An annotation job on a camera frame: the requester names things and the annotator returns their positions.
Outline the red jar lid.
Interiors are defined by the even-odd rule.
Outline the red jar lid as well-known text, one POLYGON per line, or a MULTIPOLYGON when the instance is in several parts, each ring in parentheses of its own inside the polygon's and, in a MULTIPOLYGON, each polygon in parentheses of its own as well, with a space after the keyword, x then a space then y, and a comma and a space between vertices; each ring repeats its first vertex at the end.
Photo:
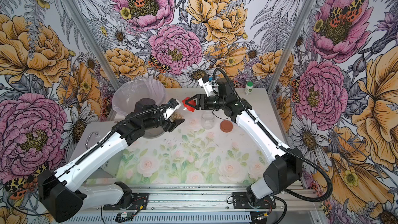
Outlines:
POLYGON ((184 111, 189 111, 189 112, 195 112, 196 110, 196 100, 192 97, 187 97, 182 101, 183 104, 183 110, 184 111))

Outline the brown lid peanut jar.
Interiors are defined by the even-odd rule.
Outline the brown lid peanut jar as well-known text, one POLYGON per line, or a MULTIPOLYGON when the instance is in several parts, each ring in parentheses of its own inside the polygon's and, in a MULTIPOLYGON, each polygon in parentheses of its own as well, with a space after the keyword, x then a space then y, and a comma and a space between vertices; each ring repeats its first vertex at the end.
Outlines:
POLYGON ((204 111, 201 116, 201 126, 203 129, 210 130, 214 127, 215 116, 212 111, 204 111))

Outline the mesh bin with pink bag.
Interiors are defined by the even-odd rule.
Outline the mesh bin with pink bag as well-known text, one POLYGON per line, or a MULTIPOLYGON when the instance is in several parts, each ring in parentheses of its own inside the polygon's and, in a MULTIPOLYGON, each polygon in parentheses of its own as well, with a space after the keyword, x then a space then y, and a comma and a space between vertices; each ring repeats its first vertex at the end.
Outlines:
POLYGON ((167 103, 165 87, 155 79, 138 79, 123 84, 112 99, 113 110, 126 117, 135 112, 137 102, 158 107, 167 103))

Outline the red lid peanut jar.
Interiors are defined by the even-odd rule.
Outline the red lid peanut jar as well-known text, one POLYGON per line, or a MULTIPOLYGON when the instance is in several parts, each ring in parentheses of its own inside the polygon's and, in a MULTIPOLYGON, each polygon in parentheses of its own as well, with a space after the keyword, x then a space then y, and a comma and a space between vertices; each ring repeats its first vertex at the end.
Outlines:
POLYGON ((180 113, 174 112, 171 117, 170 117, 171 121, 176 121, 176 120, 184 120, 184 116, 180 113))

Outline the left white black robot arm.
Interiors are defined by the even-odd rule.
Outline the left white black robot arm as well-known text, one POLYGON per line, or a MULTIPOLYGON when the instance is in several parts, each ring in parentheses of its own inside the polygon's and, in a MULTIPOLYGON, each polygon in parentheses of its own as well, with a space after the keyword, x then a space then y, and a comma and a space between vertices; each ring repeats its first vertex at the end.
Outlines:
POLYGON ((147 130, 161 127, 172 132, 183 120, 171 121, 181 103, 169 100, 161 106, 145 105, 141 100, 136 110, 76 159, 52 172, 45 170, 38 176, 41 204, 56 222, 71 219, 80 210, 102 205, 127 209, 133 205, 133 193, 122 182, 108 186, 84 187, 84 182, 105 162, 143 137, 147 130))

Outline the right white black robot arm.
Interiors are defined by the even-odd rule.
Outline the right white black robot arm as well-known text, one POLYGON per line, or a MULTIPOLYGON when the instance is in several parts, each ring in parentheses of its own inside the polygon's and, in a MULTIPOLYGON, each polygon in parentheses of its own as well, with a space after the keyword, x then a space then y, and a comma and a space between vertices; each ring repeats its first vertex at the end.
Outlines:
POLYGON ((254 140, 268 161, 268 167, 260 179, 247 188, 246 196, 250 205, 255 206, 264 198, 281 193, 301 178, 303 162, 297 156, 302 153, 279 140, 261 121, 253 107, 240 98, 231 82, 226 78, 211 80, 205 76, 198 83, 205 93, 185 99, 185 108, 191 112, 222 110, 254 140))

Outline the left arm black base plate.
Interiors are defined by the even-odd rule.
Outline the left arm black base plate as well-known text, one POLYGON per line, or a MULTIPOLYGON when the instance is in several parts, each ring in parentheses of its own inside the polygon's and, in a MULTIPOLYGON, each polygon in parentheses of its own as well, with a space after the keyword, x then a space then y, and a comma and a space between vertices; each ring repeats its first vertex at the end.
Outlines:
POLYGON ((131 193, 114 205, 104 205, 105 211, 141 211, 147 209, 148 193, 131 193))

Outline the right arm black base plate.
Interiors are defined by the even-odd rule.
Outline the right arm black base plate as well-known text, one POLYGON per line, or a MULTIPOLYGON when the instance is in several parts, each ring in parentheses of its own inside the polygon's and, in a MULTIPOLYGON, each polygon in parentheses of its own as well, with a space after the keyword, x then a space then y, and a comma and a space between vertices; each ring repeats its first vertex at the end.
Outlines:
POLYGON ((234 209, 275 209, 276 202, 271 197, 257 199, 247 192, 233 192, 232 204, 234 209))

